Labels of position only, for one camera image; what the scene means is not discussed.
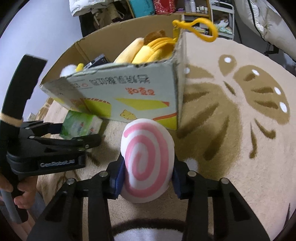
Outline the person's left hand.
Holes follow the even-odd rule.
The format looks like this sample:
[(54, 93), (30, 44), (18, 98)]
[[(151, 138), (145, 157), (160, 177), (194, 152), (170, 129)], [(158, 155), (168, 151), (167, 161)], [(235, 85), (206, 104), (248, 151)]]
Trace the person's left hand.
[[(30, 209), (34, 202), (36, 196), (36, 186), (37, 186), (37, 176), (27, 177), (22, 182), (18, 184), (17, 189), (23, 192), (21, 196), (14, 198), (14, 204), (20, 209)], [(6, 192), (12, 192), (13, 186), (10, 182), (1, 174), (1, 189)]]

